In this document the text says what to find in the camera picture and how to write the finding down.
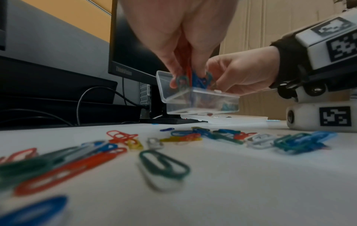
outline person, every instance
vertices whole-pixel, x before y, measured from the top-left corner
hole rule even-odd
[[[298,64],[308,61],[306,49],[293,36],[269,47],[209,59],[227,33],[237,0],[119,1],[138,39],[174,77],[185,74],[190,59],[199,77],[206,70],[212,73],[217,89],[245,95],[294,79]],[[177,86],[175,79],[170,86]]]

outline gray wall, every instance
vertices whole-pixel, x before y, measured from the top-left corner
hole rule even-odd
[[[8,3],[1,56],[113,80],[122,93],[122,78],[108,74],[109,43],[20,0]],[[139,83],[125,79],[125,96],[139,103]],[[124,101],[116,95],[114,103]]]

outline thinkvision logo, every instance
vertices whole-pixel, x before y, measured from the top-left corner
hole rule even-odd
[[[124,74],[127,74],[127,75],[132,75],[132,72],[131,71],[128,71],[124,68],[121,68],[121,67],[118,67],[118,66],[115,66],[116,67],[116,71],[117,72],[120,72],[120,73],[124,73]]]

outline white desk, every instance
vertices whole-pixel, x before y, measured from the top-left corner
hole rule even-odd
[[[106,132],[165,138],[160,129],[229,128],[295,134],[285,122],[251,126],[116,125],[0,132],[0,156],[37,147],[40,154],[108,139]],[[191,166],[181,191],[160,193],[144,181],[131,152],[35,195],[4,200],[0,212],[58,194],[69,197],[65,225],[356,225],[357,134],[325,142],[331,150],[297,156],[203,139],[165,144],[161,152]]]

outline qr code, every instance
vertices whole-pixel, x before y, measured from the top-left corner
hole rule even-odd
[[[345,20],[341,17],[334,18],[325,23],[322,23],[316,27],[311,28],[313,32],[318,34],[321,37],[326,37],[331,34],[340,32],[344,29],[350,28],[354,25],[354,23]]]
[[[326,42],[331,62],[357,54],[357,30],[343,34]]]
[[[320,126],[352,126],[349,106],[320,108],[319,110]]]

